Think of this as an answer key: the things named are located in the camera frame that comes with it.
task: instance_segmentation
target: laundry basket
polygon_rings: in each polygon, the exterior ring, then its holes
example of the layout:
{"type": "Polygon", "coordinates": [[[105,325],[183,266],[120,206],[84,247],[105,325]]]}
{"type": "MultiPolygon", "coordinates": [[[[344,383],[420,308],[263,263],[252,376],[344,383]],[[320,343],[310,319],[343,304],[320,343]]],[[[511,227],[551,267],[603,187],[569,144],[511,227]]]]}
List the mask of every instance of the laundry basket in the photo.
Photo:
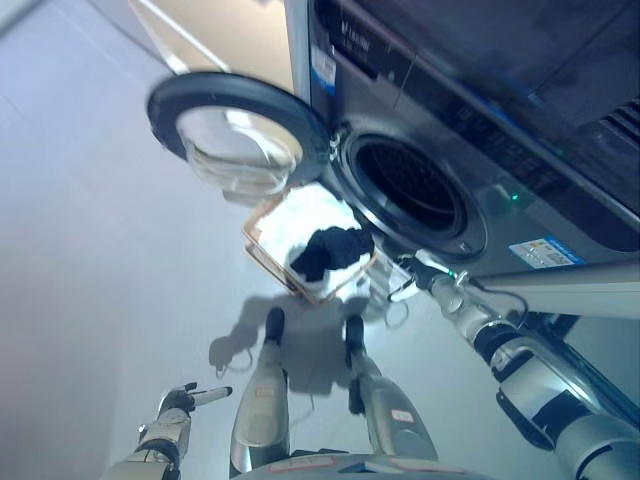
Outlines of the laundry basket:
{"type": "MultiPolygon", "coordinates": [[[[288,195],[295,190],[295,188],[289,188],[277,197],[259,205],[249,216],[242,229],[244,235],[249,240],[249,243],[245,246],[245,252],[251,257],[264,271],[271,275],[278,283],[285,287],[292,294],[302,294],[304,297],[313,304],[320,304],[331,300],[335,297],[338,290],[347,285],[348,283],[360,278],[365,271],[375,262],[376,252],[374,251],[371,258],[355,268],[349,275],[342,279],[339,283],[333,285],[329,291],[317,291],[311,289],[308,285],[305,285],[303,281],[296,278],[296,275],[289,271],[285,265],[273,258],[272,255],[260,244],[260,237],[262,230],[259,227],[260,221],[271,213],[273,213],[288,197],[288,195]]],[[[309,222],[311,221],[309,213],[306,212],[300,217],[292,215],[288,218],[291,225],[296,225],[296,222],[309,222]]]]}

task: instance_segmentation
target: front-loading washing machine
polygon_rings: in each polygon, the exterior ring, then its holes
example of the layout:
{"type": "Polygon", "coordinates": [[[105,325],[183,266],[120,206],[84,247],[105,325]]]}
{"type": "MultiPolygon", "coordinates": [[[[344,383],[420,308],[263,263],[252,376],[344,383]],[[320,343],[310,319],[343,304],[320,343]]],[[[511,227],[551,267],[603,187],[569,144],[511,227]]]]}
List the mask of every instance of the front-loading washing machine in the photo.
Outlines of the front-loading washing machine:
{"type": "Polygon", "coordinates": [[[637,261],[633,142],[585,140],[506,69],[407,18],[418,3],[310,2],[310,104],[188,73],[151,93],[154,135],[230,199],[323,182],[392,256],[423,249],[473,275],[637,261]]]}

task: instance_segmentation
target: white floor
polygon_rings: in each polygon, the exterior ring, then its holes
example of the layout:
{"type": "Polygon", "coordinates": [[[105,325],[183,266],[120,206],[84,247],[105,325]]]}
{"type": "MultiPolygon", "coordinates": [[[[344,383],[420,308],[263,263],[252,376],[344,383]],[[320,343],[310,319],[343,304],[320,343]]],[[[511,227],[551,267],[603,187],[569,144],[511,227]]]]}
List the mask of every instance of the white floor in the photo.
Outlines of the white floor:
{"type": "MultiPolygon", "coordinates": [[[[145,95],[166,74],[78,0],[49,1],[0,38],[3,479],[99,477],[135,447],[161,394],[192,380],[236,393],[194,414],[183,478],[226,478],[245,367],[275,304],[290,320],[292,446],[368,450],[347,411],[336,305],[284,296],[242,252],[247,210],[152,137],[145,95]]],[[[395,325],[402,314],[367,325],[369,352],[441,459],[502,480],[559,478],[435,305],[414,298],[395,325]]]]}

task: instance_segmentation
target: washing machine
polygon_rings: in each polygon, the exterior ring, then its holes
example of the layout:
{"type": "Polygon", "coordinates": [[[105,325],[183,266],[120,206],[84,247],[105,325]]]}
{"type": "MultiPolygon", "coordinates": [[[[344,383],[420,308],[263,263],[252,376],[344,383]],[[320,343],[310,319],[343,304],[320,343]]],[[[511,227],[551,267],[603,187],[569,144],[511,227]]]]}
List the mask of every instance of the washing machine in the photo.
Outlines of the washing machine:
{"type": "Polygon", "coordinates": [[[472,275],[637,261],[637,57],[598,69],[609,88],[586,107],[591,77],[566,95],[556,81],[591,58],[585,38],[619,44],[596,18],[637,41],[637,2],[592,5],[577,24],[556,1],[512,3],[311,1],[308,101],[178,75],[149,97],[153,133],[232,201],[322,182],[390,256],[422,249],[472,275]]]}

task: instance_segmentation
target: clothing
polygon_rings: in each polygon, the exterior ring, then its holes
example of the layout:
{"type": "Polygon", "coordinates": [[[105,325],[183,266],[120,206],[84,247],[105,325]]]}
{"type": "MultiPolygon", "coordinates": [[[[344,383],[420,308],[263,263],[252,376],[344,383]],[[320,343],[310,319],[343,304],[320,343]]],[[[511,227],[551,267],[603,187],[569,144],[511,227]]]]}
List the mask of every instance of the clothing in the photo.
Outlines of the clothing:
{"type": "Polygon", "coordinates": [[[373,250],[370,233],[359,228],[330,227],[314,232],[305,250],[291,263],[291,268],[306,276],[308,282],[317,282],[322,280],[325,271],[346,268],[365,253],[372,254],[373,250]]]}

